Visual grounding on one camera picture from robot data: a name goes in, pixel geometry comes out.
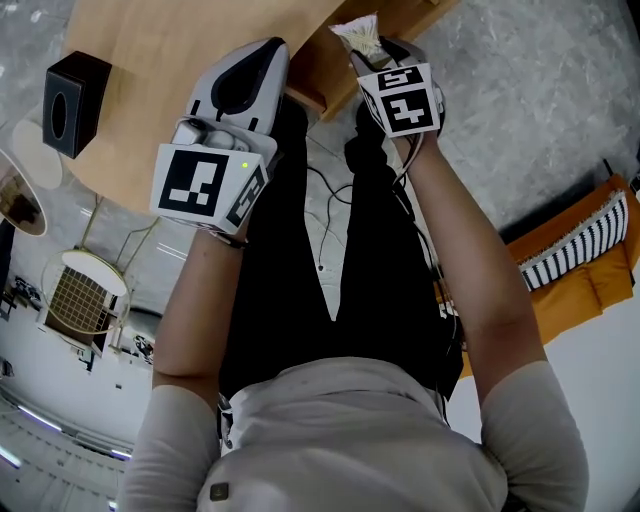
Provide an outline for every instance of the black pants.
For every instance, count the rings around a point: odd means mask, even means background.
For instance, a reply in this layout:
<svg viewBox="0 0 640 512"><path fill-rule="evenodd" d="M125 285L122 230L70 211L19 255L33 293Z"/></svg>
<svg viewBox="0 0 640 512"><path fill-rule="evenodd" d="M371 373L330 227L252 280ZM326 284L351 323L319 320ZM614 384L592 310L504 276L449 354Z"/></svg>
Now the black pants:
<svg viewBox="0 0 640 512"><path fill-rule="evenodd" d="M283 102L272 135L285 156L251 216L222 394L231 398L295 365L357 356L396 364L430 389L437 381L450 396L462 370L459 345L440 318L412 219L392 192L395 173L382 149L361 136L347 158L351 217L340 309L331 320L304 221L306 128L304 111Z"/></svg>

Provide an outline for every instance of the white t-shirt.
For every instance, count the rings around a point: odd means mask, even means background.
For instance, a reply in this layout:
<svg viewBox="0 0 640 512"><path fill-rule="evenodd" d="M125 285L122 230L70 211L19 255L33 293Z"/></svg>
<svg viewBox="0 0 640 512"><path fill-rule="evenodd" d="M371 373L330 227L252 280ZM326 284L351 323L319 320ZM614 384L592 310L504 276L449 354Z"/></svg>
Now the white t-shirt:
<svg viewBox="0 0 640 512"><path fill-rule="evenodd" d="M491 391L482 445L452 431L434 398L389 363L316 361L233 397L233 449L220 457L204 400L160 386L119 510L482 512L508 492L532 512L583 510L586 456L548 363Z"/></svg>

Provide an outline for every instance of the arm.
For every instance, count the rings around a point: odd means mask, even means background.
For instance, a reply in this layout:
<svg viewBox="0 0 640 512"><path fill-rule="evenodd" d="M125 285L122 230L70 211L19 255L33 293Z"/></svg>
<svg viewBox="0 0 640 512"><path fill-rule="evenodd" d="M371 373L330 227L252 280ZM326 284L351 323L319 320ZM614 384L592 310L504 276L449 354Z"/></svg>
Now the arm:
<svg viewBox="0 0 640 512"><path fill-rule="evenodd" d="M584 447L518 267L433 134L409 175L465 329L484 446L532 512L583 510Z"/></svg>
<svg viewBox="0 0 640 512"><path fill-rule="evenodd" d="M189 256L165 311L154 354L153 387L180 386L215 411L218 372L227 346L242 251L204 231Z"/></svg>
<svg viewBox="0 0 640 512"><path fill-rule="evenodd" d="M396 140L400 153L406 141ZM464 326L480 403L502 379L546 356L520 271L471 194L425 136L409 177Z"/></svg>
<svg viewBox="0 0 640 512"><path fill-rule="evenodd" d="M220 457L215 410L242 251L198 231L156 340L153 391L122 511L192 511Z"/></svg>

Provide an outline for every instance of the black button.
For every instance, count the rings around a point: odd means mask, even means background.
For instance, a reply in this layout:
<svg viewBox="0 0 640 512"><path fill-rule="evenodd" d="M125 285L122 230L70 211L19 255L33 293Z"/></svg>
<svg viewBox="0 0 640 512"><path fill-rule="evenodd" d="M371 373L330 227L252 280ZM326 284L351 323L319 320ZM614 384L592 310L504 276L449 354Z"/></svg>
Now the black button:
<svg viewBox="0 0 640 512"><path fill-rule="evenodd" d="M223 482L221 484L213 484L209 491L211 501L224 501L229 497L229 484Z"/></svg>

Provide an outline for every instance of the ceiling light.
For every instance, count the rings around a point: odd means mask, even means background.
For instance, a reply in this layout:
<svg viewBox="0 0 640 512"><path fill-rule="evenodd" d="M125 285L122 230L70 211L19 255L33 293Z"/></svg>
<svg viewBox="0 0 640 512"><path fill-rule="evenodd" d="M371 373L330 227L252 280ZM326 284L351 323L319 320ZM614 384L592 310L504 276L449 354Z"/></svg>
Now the ceiling light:
<svg viewBox="0 0 640 512"><path fill-rule="evenodd" d="M62 432L62 427L59 427L55 423L51 423L50 421L45 420L42 416L38 416L35 412L30 411L29 409L27 409L23 405L19 405L18 409L20 409L23 413L28 414L29 416L31 416L34 420L37 420L40 423L44 423L46 426L52 428L53 430L57 430L58 432Z"/></svg>
<svg viewBox="0 0 640 512"><path fill-rule="evenodd" d="M173 247L169 247L167 244L163 244L162 242L158 242L158 245L161 245L162 247L166 247L170 251L177 252L178 254L182 254L183 256L187 255L186 252L182 252L182 251L179 251L178 249L174 249Z"/></svg>
<svg viewBox="0 0 640 512"><path fill-rule="evenodd" d="M169 256L173 256L174 258L178 258L179 260L182 260L182 261L186 261L186 259L187 259L187 258L183 258L182 256L178 256L177 254L174 254L172 252L166 251L162 247L156 247L156 249L168 254Z"/></svg>
<svg viewBox="0 0 640 512"><path fill-rule="evenodd" d="M131 454L130 453L125 453L125 452L121 452L118 450L111 450L111 453L113 453L114 455L117 455L119 457L125 458L125 459L130 459L131 458Z"/></svg>
<svg viewBox="0 0 640 512"><path fill-rule="evenodd" d="M0 446L0 457L2 457L16 469L19 469L20 466L22 466L22 461L20 461L20 459L9 450L5 450L2 446Z"/></svg>

